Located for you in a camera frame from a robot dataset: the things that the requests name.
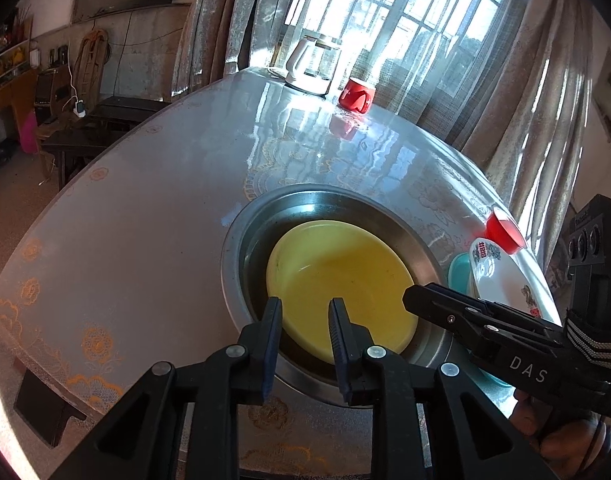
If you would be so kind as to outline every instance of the gray curtain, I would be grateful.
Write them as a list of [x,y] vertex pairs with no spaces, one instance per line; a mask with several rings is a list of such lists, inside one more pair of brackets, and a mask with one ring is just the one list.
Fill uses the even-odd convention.
[[195,0],[172,73],[172,97],[268,64],[290,0]]
[[485,171],[544,269],[579,166],[591,81],[588,0],[529,0],[462,152]]

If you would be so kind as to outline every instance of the silver bolt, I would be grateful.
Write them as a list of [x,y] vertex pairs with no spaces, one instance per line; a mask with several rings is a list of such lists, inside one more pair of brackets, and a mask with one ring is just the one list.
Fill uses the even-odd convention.
[[367,354],[372,357],[372,359],[381,359],[381,357],[385,357],[385,348],[374,345],[367,349]]
[[448,377],[456,377],[459,375],[459,367],[453,363],[444,363],[441,365],[441,373]]
[[246,353],[246,348],[241,345],[230,345],[226,348],[226,355],[228,357],[241,357]]
[[167,375],[170,373],[170,370],[172,370],[172,366],[166,361],[159,361],[158,363],[154,363],[150,369],[154,375]]

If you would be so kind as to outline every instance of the electric kettle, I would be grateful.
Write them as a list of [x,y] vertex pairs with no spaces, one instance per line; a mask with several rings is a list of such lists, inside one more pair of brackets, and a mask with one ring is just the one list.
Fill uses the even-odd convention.
[[326,95],[339,64],[341,45],[328,36],[304,36],[286,63],[286,83],[309,94]]

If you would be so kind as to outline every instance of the metal basin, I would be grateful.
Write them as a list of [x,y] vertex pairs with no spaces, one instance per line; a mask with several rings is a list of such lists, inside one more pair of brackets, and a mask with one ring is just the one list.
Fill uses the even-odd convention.
[[[439,265],[419,236],[397,215],[378,203],[345,189],[296,184],[264,193],[234,219],[221,256],[221,282],[230,316],[237,329],[263,313],[266,266],[272,249],[286,232],[311,220],[354,224],[381,238],[401,258],[414,283],[444,283]],[[444,362],[452,336],[419,320],[410,344],[401,355],[410,363],[437,367]],[[281,335],[277,376],[299,392],[344,406],[334,367]]]

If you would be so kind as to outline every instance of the yellow bowl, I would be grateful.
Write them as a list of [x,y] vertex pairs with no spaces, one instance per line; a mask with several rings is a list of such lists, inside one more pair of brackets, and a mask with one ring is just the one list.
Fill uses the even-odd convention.
[[283,303],[283,326],[303,349],[334,363],[328,304],[343,298],[351,322],[394,352],[408,345],[417,317],[403,306],[408,269],[375,235],[345,222],[316,220],[283,235],[266,269],[269,296]]

